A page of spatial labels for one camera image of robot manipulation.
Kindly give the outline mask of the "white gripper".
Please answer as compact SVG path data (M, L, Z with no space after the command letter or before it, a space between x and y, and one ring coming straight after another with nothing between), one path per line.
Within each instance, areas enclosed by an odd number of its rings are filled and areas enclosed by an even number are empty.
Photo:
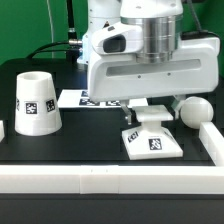
M216 37L178 41L166 62L139 63L143 30L139 26L116 23L92 35L88 66L88 94L94 102L174 96L172 109L179 111L185 94L213 91L219 81ZM132 113L120 102L128 125Z

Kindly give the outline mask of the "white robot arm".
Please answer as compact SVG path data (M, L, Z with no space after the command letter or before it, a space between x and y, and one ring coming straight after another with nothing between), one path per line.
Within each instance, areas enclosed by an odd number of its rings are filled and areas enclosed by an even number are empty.
M92 35L88 94L118 100L131 122L131 99L213 91L220 40L181 38L181 0L123 0L120 21Z

